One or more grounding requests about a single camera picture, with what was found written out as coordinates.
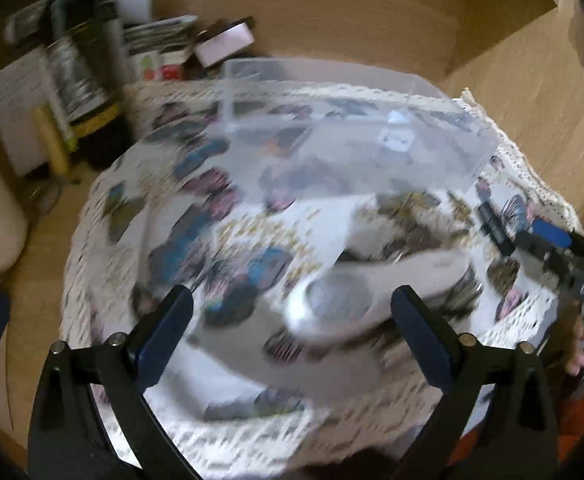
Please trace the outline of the person right hand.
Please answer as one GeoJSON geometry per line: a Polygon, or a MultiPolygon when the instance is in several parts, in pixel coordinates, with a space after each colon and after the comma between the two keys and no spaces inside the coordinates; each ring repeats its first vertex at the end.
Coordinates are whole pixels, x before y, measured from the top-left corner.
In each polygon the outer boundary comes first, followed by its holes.
{"type": "Polygon", "coordinates": [[[568,326],[565,347],[564,369],[576,377],[584,368],[584,320],[576,315],[568,326]]]}

